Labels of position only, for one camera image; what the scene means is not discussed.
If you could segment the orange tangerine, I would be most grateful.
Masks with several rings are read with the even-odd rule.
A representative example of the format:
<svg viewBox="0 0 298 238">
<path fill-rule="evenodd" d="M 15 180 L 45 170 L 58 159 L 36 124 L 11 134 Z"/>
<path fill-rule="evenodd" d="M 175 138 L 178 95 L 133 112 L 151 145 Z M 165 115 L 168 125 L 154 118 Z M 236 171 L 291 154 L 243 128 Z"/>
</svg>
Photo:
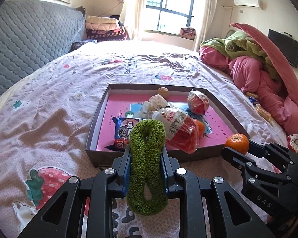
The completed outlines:
<svg viewBox="0 0 298 238">
<path fill-rule="evenodd" d="M 240 133 L 229 136 L 224 144 L 225 147 L 232 148 L 233 150 L 246 155 L 249 150 L 249 139 Z"/>
<path fill-rule="evenodd" d="M 199 129 L 199 137 L 201 137 L 203 134 L 204 134 L 204 131 L 205 131 L 205 126 L 204 126 L 204 123 L 197 120 L 197 119 L 194 119 L 196 125 L 198 126 L 198 129 Z"/>
</svg>

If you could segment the white red snack bag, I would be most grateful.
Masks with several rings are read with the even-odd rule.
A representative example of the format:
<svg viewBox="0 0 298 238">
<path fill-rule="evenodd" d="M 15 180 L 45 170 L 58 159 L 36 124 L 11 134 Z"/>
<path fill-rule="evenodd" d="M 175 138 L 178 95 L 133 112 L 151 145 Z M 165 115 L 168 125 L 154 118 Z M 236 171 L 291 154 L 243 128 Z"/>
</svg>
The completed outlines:
<svg viewBox="0 0 298 238">
<path fill-rule="evenodd" d="M 165 128 L 167 142 L 187 154 L 193 154 L 199 145 L 199 127 L 183 110 L 165 107 L 152 114 L 152 119 Z"/>
</svg>

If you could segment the blue Oreo cookie pack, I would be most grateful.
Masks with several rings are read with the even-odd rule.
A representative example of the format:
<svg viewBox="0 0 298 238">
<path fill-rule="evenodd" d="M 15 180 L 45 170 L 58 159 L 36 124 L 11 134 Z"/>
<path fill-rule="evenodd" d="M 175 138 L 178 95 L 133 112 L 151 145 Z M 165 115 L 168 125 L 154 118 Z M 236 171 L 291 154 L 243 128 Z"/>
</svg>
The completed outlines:
<svg viewBox="0 0 298 238">
<path fill-rule="evenodd" d="M 144 119 L 112 117 L 114 123 L 114 141 L 105 148 L 114 152 L 123 152 L 130 142 L 133 128 Z"/>
</svg>

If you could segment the small clear snack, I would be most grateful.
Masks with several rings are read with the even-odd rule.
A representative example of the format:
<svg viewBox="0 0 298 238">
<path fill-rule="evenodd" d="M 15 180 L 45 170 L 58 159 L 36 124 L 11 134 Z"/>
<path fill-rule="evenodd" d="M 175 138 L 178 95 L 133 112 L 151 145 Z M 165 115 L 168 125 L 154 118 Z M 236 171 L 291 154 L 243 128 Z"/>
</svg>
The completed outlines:
<svg viewBox="0 0 298 238">
<path fill-rule="evenodd" d="M 198 90 L 191 90 L 189 92 L 187 103 L 190 111 L 196 115 L 205 115 L 209 108 L 208 97 Z"/>
</svg>

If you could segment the beige mesh pouch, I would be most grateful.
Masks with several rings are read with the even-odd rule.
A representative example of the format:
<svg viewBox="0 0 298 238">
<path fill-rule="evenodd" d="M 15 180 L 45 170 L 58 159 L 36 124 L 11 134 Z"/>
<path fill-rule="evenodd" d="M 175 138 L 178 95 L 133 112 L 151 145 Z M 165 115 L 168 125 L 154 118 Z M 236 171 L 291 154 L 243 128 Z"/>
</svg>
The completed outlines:
<svg viewBox="0 0 298 238">
<path fill-rule="evenodd" d="M 165 100 L 163 96 L 154 95 L 148 101 L 144 101 L 140 106 L 140 110 L 134 112 L 132 117 L 135 119 L 151 119 L 154 112 L 162 108 L 175 108 L 175 106 Z"/>
</svg>

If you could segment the beige twine ball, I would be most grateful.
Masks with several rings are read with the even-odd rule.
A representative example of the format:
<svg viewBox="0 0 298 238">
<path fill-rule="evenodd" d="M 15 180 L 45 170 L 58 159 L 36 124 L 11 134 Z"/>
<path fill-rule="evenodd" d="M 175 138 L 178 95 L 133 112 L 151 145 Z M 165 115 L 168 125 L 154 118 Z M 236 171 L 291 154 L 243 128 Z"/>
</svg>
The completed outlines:
<svg viewBox="0 0 298 238">
<path fill-rule="evenodd" d="M 161 87 L 157 90 L 157 94 L 162 96 L 164 99 L 168 99 L 170 96 L 170 92 L 166 87 Z"/>
</svg>

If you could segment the pink crumpled duvet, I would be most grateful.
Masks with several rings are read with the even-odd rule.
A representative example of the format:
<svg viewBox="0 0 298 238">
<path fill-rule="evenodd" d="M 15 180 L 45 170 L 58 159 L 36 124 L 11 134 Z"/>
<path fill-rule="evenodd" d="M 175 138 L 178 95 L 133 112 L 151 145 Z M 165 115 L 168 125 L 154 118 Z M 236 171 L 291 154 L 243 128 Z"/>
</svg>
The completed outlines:
<svg viewBox="0 0 298 238">
<path fill-rule="evenodd" d="M 298 105 L 290 97 L 283 97 L 281 82 L 270 77 L 262 62 L 249 56 L 230 60 L 218 50 L 207 46 L 200 48 L 199 55 L 205 64 L 230 75 L 243 93 L 255 93 L 264 110 L 290 136 L 287 141 L 294 140 L 298 135 Z"/>
</svg>

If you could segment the pink patterned bedsheet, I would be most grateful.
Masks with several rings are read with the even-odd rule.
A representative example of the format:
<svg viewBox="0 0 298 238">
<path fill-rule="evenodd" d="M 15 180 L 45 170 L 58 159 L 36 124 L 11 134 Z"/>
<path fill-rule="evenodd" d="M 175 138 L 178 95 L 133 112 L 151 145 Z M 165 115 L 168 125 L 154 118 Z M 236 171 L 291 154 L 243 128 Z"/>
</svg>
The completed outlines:
<svg viewBox="0 0 298 238">
<path fill-rule="evenodd" d="M 109 84 L 209 90 L 257 143 L 286 145 L 229 76 L 198 53 L 154 41 L 85 44 L 25 77 L 0 97 L 0 229 L 17 237 L 70 176 L 93 177 L 85 144 Z"/>
</svg>

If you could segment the blue snack wrapper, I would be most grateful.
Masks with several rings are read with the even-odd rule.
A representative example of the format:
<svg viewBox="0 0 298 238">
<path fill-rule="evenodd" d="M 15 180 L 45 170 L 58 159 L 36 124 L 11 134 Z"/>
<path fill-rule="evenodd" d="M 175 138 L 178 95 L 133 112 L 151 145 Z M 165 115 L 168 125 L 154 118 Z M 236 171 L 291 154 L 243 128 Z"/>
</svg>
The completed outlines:
<svg viewBox="0 0 298 238">
<path fill-rule="evenodd" d="M 252 96 L 249 97 L 249 100 L 253 106 L 256 106 L 257 104 L 259 104 L 258 100 Z"/>
</svg>

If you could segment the small golden snack packet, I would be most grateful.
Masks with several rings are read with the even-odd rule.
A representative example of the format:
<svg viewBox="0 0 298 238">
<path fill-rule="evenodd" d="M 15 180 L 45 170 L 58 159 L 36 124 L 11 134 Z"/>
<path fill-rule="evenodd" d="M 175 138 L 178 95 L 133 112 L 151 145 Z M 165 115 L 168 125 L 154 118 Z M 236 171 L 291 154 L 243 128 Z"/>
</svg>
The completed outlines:
<svg viewBox="0 0 298 238">
<path fill-rule="evenodd" d="M 258 99 L 258 95 L 255 94 L 255 93 L 246 92 L 245 94 L 246 94 L 247 96 L 249 96 L 249 97 L 253 97 L 253 98 L 255 98 L 255 99 Z"/>
</svg>

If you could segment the black television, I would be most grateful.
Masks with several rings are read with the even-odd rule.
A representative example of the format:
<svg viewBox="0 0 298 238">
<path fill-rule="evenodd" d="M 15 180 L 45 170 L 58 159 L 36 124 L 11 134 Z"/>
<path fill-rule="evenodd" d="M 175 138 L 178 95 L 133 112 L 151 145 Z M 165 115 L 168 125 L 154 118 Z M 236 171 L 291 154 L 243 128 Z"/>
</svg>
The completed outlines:
<svg viewBox="0 0 298 238">
<path fill-rule="evenodd" d="M 268 38 L 281 50 L 293 67 L 298 67 L 298 41 L 286 32 L 269 29 Z"/>
</svg>

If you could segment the green blanket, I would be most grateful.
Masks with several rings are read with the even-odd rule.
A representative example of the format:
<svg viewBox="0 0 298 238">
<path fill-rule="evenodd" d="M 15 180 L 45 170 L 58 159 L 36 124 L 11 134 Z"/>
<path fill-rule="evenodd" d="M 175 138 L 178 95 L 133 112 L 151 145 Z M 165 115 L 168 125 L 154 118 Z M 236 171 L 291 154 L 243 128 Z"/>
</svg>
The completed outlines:
<svg viewBox="0 0 298 238">
<path fill-rule="evenodd" d="M 236 31 L 225 39 L 213 38 L 202 42 L 199 50 L 200 56 L 203 48 L 213 48 L 231 60 L 241 56 L 255 58 L 263 63 L 264 70 L 268 72 L 273 80 L 281 80 L 268 55 L 251 36 L 243 31 Z"/>
</svg>

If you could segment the folded blanket stack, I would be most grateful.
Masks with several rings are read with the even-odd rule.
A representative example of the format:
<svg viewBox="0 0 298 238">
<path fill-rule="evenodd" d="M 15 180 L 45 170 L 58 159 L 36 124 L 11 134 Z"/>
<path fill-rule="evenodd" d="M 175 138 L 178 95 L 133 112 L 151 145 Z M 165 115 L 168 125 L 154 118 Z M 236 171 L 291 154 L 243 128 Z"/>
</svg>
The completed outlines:
<svg viewBox="0 0 298 238">
<path fill-rule="evenodd" d="M 86 36 L 88 39 L 102 41 L 125 41 L 129 36 L 117 18 L 86 16 Z"/>
</svg>

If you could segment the white air conditioner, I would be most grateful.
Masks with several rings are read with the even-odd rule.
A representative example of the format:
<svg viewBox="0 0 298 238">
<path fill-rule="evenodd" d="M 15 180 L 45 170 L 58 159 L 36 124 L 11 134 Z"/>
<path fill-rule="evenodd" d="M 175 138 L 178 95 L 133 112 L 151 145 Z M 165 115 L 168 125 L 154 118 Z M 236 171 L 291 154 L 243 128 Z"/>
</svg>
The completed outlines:
<svg viewBox="0 0 298 238">
<path fill-rule="evenodd" d="M 252 7 L 262 9 L 260 0 L 234 0 L 235 6 Z"/>
</svg>

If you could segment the cream curtain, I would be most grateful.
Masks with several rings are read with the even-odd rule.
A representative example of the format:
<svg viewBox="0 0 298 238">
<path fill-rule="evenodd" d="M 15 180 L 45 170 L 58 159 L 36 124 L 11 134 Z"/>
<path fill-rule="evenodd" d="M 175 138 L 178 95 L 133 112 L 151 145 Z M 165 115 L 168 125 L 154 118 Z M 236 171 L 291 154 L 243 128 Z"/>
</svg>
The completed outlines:
<svg viewBox="0 0 298 238">
<path fill-rule="evenodd" d="M 217 0 L 202 0 L 201 11 L 197 15 L 196 36 L 192 47 L 195 52 L 200 49 L 201 43 L 206 40 L 207 32 L 215 16 L 216 6 Z"/>
<path fill-rule="evenodd" d="M 131 40 L 137 39 L 144 29 L 146 0 L 119 0 L 123 3 L 119 21 Z"/>
</svg>

